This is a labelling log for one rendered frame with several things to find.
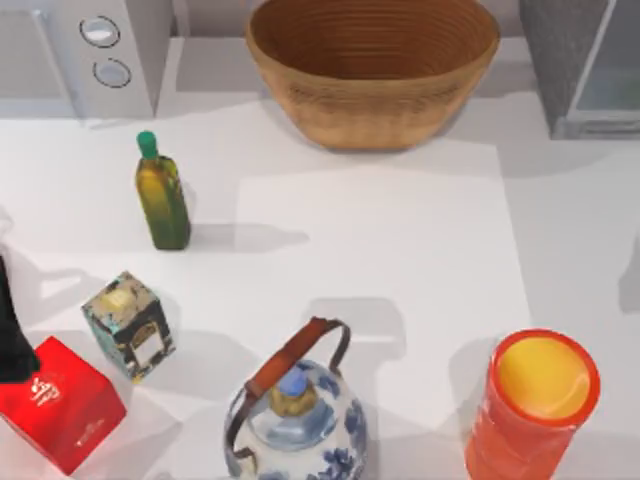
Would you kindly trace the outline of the pale microwave oven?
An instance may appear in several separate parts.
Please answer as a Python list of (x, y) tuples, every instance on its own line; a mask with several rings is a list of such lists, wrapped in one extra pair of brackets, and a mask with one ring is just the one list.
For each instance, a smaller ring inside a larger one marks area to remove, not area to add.
[[(80, 34), (97, 16), (120, 29), (112, 48)], [(173, 27), (172, 0), (0, 0), (0, 119), (154, 117)], [(94, 78), (93, 64), (108, 58), (131, 70), (126, 87)]]

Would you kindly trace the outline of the blue and white teapot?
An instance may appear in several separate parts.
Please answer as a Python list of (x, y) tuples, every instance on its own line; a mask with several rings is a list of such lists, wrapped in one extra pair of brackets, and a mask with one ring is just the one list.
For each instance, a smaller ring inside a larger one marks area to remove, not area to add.
[(313, 317), (245, 382), (224, 423), (231, 480), (360, 480), (367, 420), (339, 370), (350, 340)]

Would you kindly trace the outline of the red box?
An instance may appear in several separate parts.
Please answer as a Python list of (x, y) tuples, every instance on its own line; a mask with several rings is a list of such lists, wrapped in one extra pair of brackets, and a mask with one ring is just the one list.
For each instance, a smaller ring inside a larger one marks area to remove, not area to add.
[(0, 417), (71, 475), (127, 410), (111, 381), (56, 337), (35, 353), (39, 371), (22, 383), (0, 384)]

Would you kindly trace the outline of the round microwave knob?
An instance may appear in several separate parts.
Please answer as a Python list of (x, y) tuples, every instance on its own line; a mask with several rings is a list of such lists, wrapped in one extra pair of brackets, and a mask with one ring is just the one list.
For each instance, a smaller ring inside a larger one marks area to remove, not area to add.
[(94, 78), (103, 86), (120, 89), (126, 87), (132, 80), (129, 67), (114, 58), (95, 62), (92, 67)]
[(105, 16), (82, 20), (79, 31), (82, 38), (96, 48), (112, 48), (119, 42), (121, 36), (117, 24)]

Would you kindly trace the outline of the orange cup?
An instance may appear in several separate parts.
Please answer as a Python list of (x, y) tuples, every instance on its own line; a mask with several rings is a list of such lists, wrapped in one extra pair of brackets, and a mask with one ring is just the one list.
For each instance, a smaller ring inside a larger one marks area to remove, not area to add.
[(552, 480), (600, 391), (597, 366), (574, 339), (539, 328), (504, 337), (465, 448), (470, 480)]

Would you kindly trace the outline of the teal and black box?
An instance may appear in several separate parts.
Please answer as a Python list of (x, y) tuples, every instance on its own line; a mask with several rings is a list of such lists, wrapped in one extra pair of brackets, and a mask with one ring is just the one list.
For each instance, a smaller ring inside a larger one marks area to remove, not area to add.
[(175, 351), (159, 297), (128, 271), (81, 311), (105, 356), (135, 384)]

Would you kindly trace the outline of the woven wooden basket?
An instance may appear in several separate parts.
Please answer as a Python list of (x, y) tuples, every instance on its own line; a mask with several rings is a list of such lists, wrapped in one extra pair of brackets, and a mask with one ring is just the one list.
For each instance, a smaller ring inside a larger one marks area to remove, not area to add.
[(462, 109), (500, 31), (479, 0), (264, 0), (245, 39), (308, 140), (393, 150), (424, 142)]

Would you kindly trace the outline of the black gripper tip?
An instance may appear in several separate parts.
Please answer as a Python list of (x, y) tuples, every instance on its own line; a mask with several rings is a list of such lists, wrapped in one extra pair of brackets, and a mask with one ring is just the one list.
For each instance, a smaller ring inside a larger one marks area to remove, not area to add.
[(6, 265), (0, 255), (0, 384), (24, 383), (40, 366), (16, 315)]

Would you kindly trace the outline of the green oil bottle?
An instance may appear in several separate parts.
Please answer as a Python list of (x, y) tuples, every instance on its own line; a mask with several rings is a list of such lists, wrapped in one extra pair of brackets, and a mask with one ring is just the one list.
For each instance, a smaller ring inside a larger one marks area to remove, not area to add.
[(177, 165), (159, 152), (153, 132), (142, 131), (136, 140), (141, 158), (135, 183), (152, 242), (158, 250), (184, 250), (191, 222)]

